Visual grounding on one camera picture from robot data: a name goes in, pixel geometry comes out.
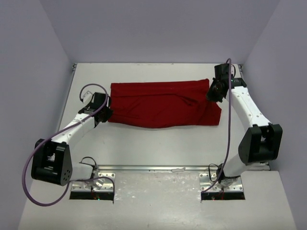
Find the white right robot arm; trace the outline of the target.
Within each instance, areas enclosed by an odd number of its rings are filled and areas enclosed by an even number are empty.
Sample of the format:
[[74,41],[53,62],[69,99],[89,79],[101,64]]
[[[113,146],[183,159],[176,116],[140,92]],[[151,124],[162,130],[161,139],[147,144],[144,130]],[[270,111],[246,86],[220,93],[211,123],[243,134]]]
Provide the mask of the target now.
[[278,157],[283,129],[273,124],[256,106],[247,84],[236,78],[230,60],[214,67],[215,77],[206,98],[211,102],[228,101],[228,109],[234,109],[245,134],[238,145],[238,153],[226,156],[216,171],[218,183],[238,178],[255,163],[273,161]]

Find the red t shirt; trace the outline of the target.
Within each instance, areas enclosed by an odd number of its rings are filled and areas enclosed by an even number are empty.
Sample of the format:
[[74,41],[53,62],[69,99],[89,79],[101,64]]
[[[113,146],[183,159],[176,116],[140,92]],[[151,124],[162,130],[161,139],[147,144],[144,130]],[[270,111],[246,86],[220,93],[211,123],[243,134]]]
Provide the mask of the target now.
[[143,128],[217,126],[221,108],[206,99],[209,80],[111,84],[111,123]]

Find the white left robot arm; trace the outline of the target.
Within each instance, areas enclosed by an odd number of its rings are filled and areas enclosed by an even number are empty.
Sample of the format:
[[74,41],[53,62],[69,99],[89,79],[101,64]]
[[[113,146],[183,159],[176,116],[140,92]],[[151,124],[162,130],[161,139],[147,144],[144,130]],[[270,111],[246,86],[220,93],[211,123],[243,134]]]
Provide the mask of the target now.
[[113,111],[111,98],[104,93],[87,92],[83,100],[87,103],[78,111],[68,128],[44,143],[33,156],[31,177],[52,184],[65,186],[70,181],[88,180],[94,166],[72,162],[71,150],[99,123],[105,123]]

